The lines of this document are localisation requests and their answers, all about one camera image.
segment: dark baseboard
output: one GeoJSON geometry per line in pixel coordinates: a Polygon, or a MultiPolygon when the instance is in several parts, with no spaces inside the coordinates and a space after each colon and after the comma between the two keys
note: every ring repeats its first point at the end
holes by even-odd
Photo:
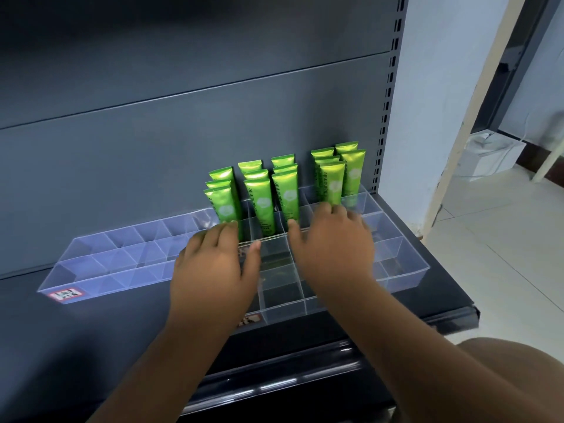
{"type": "MultiPolygon", "coordinates": [[[[530,170],[531,172],[537,172],[537,170],[539,170],[540,166],[546,160],[546,157],[548,157],[548,155],[550,154],[550,151],[531,142],[526,143],[527,145],[517,159],[517,164],[519,166],[523,166],[525,169],[530,170]]],[[[558,158],[556,163],[554,163],[550,170],[547,172],[545,178],[549,181],[552,181],[554,184],[557,184],[564,188],[564,157],[560,156],[558,158]]]]}

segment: plastic organizer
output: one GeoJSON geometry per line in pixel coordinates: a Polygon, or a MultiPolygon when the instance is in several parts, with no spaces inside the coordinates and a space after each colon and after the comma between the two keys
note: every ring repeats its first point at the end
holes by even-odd
{"type": "MultiPolygon", "coordinates": [[[[300,188],[300,224],[310,226],[318,204],[313,186],[300,188]]],[[[373,197],[361,186],[342,204],[362,214],[376,244],[373,273],[391,292],[419,284],[429,265],[402,235],[373,197]]],[[[250,242],[262,239],[261,280],[257,295],[236,332],[323,310],[306,281],[300,278],[286,236],[286,222],[276,211],[276,235],[263,238],[249,200],[241,202],[244,260],[250,242]]],[[[219,223],[212,208],[77,237],[39,287],[39,292],[63,304],[138,286],[170,280],[174,261],[196,232],[219,223]]]]}

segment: white floor tile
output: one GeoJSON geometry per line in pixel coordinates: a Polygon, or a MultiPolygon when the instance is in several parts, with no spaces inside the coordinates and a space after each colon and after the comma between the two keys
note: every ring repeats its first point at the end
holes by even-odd
{"type": "Polygon", "coordinates": [[[530,199],[457,220],[564,310],[564,189],[534,185],[530,199]]]}
{"type": "Polygon", "coordinates": [[[453,335],[451,341],[502,338],[564,362],[564,313],[458,218],[437,223],[427,247],[482,312],[479,329],[453,335]]]}
{"type": "Polygon", "coordinates": [[[470,214],[528,199],[535,185],[531,172],[515,166],[499,174],[468,182],[453,177],[443,207],[454,216],[470,214]]]}
{"type": "Polygon", "coordinates": [[[443,221],[450,218],[454,218],[454,216],[449,211],[447,211],[444,207],[442,207],[439,213],[437,214],[437,219],[435,220],[435,222],[443,221]]]}

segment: person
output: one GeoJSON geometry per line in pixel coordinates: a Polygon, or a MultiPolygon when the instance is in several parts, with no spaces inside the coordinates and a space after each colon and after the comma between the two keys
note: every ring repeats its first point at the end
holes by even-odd
{"type": "MultiPolygon", "coordinates": [[[[298,269],[391,392],[401,410],[394,419],[561,421],[563,365],[527,346],[517,354],[493,339],[457,347],[436,333],[373,279],[374,244],[360,215],[324,202],[306,239],[288,224],[298,269]],[[536,364],[520,377],[529,360],[536,364]]],[[[179,417],[257,291],[261,242],[250,245],[241,270],[237,233],[237,223],[220,224],[180,252],[165,327],[88,421],[179,417]]]]}

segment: white flower logo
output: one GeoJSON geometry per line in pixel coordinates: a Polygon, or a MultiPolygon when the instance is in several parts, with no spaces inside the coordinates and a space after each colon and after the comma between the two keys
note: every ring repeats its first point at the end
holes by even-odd
{"type": "Polygon", "coordinates": [[[287,190],[284,192],[282,197],[284,200],[291,202],[292,200],[296,200],[298,198],[298,192],[296,190],[287,190]]]}
{"type": "Polygon", "coordinates": [[[233,205],[225,205],[219,208],[219,213],[223,216],[229,216],[233,212],[235,212],[235,208],[233,207],[233,205]]]}
{"type": "Polygon", "coordinates": [[[349,171],[349,178],[350,179],[360,178],[361,175],[362,175],[362,171],[360,169],[351,169],[349,171]]]}
{"type": "Polygon", "coordinates": [[[342,181],[331,181],[329,183],[329,190],[332,192],[340,192],[343,189],[343,182],[342,181]]]}
{"type": "Polygon", "coordinates": [[[268,197],[260,197],[257,199],[257,206],[262,208],[272,206],[272,200],[268,197]]]}

